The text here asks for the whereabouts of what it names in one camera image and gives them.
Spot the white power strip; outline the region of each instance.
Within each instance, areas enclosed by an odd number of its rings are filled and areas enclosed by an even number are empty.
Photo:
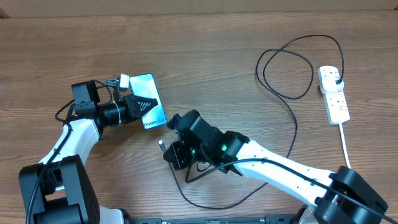
[[[320,67],[318,70],[318,77],[329,124],[338,124],[346,164],[348,168],[351,168],[343,132],[343,123],[350,119],[343,91],[344,82],[341,82],[339,85],[336,84],[336,80],[339,79],[340,76],[338,69],[332,66]]]

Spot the wood grain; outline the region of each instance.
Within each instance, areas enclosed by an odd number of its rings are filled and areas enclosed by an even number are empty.
[[[18,173],[55,144],[61,124],[53,115],[72,98],[70,85],[85,80],[153,73],[168,117],[196,109],[222,131],[239,131],[285,155],[294,134],[292,118],[260,86],[254,66],[266,49],[308,34],[332,35],[343,47],[351,164],[387,200],[387,214],[398,219],[396,21],[394,11],[0,20],[0,223],[24,222]],[[325,38],[301,40],[289,49],[309,58],[315,69],[341,65],[338,49]],[[299,95],[310,81],[310,68],[281,54],[267,77],[276,90]],[[327,123],[317,85],[315,77],[304,98],[288,100],[298,119],[290,158],[337,170],[345,164],[340,135]],[[144,131],[140,122],[128,125],[127,133],[100,141],[86,163],[106,207],[125,208],[137,218],[203,218],[294,213],[301,206],[267,186],[229,210],[193,207],[179,195],[157,145],[176,136],[166,127]],[[185,184],[184,175],[177,172],[183,191],[202,205],[235,203],[261,184],[220,172]]]
[[[393,10],[398,0],[0,0],[11,18]]]

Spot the connector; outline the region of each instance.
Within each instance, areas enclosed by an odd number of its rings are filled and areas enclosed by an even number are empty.
[[[121,91],[126,91],[129,88],[130,76],[120,74],[119,87]]]
[[[344,81],[340,79],[338,69],[333,66],[322,66],[318,69],[319,87],[323,94],[341,91]]]

